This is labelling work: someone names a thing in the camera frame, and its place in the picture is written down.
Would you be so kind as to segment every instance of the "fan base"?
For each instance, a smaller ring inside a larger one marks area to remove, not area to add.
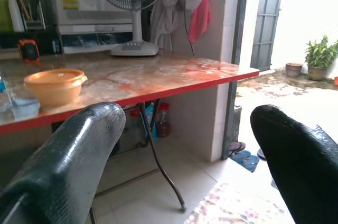
[[[112,56],[154,56],[158,53],[158,46],[149,42],[127,42],[111,50]]]

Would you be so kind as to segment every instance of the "wet ground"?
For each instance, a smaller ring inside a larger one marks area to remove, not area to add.
[[[338,87],[332,81],[310,81],[306,75],[290,78],[284,71],[275,72],[240,82],[235,103],[242,106],[239,141],[246,143],[246,150],[254,155],[259,145],[251,130],[250,115],[264,104],[279,106],[319,124],[338,142]],[[255,173],[271,179],[264,162],[260,162]]]

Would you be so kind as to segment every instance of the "orange bowl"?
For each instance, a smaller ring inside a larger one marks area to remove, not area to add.
[[[80,95],[82,84],[86,80],[83,71],[58,69],[29,75],[24,83],[42,108],[51,108],[74,101]]]

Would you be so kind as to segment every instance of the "electric cord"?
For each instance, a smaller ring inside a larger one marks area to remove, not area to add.
[[[184,6],[183,6],[183,14],[184,14],[184,28],[185,28],[186,36],[187,36],[188,41],[189,41],[189,44],[190,44],[190,48],[191,48],[192,55],[195,56],[194,48],[193,48],[193,46],[192,46],[192,43],[191,43],[190,40],[189,40],[189,32],[188,32],[188,28],[187,28],[187,26],[186,26],[185,3],[184,3]]]

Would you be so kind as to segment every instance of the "white fan stand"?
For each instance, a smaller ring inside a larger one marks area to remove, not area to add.
[[[158,54],[158,46],[145,42],[142,38],[141,11],[133,11],[133,40],[123,43],[111,50],[112,56],[154,56]]]

